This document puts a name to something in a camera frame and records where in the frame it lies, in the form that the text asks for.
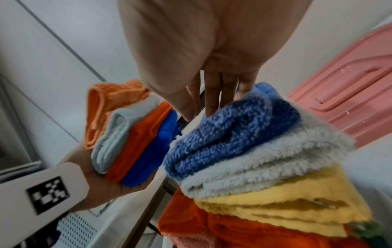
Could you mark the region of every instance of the pink plastic container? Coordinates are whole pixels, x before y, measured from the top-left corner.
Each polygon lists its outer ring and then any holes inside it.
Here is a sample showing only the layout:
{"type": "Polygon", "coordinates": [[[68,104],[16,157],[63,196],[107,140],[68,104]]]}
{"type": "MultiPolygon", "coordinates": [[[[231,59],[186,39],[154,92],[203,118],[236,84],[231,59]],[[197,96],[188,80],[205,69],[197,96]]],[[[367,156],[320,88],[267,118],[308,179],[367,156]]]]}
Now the pink plastic container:
{"type": "Polygon", "coordinates": [[[392,23],[352,43],[288,97],[364,146],[392,132],[392,23]]]}

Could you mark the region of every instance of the qr code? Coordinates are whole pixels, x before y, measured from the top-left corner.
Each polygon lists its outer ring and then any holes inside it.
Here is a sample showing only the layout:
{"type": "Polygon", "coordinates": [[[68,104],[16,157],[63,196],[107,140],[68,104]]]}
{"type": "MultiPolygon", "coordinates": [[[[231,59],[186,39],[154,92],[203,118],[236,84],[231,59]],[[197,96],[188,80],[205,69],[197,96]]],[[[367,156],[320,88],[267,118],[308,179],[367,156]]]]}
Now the qr code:
{"type": "Polygon", "coordinates": [[[26,191],[37,215],[69,198],[69,193],[61,177],[55,177],[33,186],[26,191]]]}

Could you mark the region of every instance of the human hand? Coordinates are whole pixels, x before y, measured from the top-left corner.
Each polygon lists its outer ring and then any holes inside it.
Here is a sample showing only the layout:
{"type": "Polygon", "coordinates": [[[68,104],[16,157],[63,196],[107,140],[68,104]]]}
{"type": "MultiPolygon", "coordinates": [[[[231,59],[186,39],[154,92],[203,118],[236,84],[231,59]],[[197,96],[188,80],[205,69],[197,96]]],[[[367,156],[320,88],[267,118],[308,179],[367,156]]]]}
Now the human hand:
{"type": "Polygon", "coordinates": [[[147,188],[155,176],[153,173],[145,182],[131,188],[122,185],[121,182],[108,181],[94,170],[91,163],[91,150],[86,150],[83,143],[80,143],[59,164],[66,162],[79,165],[90,186],[87,197],[75,205],[70,210],[72,212],[95,208],[117,197],[143,190],[147,188]]]}
{"type": "Polygon", "coordinates": [[[118,0],[141,80],[190,121],[252,90],[258,71],[291,36],[311,0],[118,0]]]}

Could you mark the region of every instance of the yellow towel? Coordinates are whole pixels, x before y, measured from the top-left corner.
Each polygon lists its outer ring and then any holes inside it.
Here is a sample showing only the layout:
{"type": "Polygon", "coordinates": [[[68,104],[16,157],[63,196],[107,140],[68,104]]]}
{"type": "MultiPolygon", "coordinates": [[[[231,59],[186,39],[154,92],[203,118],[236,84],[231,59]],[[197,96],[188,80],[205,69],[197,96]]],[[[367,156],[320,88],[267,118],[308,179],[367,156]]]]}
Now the yellow towel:
{"type": "Polygon", "coordinates": [[[342,223],[369,221],[371,211],[344,175],[340,165],[295,177],[271,188],[243,194],[195,199],[198,207],[215,214],[345,237],[342,223]],[[305,201],[320,200],[336,207],[325,208],[305,201]]]}

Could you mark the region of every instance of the blue towel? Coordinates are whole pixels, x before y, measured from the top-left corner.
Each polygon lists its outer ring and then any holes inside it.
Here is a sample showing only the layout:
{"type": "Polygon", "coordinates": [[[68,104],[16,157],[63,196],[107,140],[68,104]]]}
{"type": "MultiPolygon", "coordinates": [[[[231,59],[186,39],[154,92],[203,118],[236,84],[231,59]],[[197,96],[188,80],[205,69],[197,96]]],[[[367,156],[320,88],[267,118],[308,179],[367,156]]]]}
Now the blue towel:
{"type": "Polygon", "coordinates": [[[178,141],[163,165],[169,177],[182,181],[221,160],[240,156],[270,141],[301,120],[300,114],[267,83],[259,83],[243,99],[202,119],[178,141]]]}
{"type": "Polygon", "coordinates": [[[162,164],[170,143],[177,135],[181,135],[180,126],[177,124],[177,112],[171,110],[161,123],[156,137],[122,179],[123,185],[134,187],[147,180],[152,172],[162,164]]]}

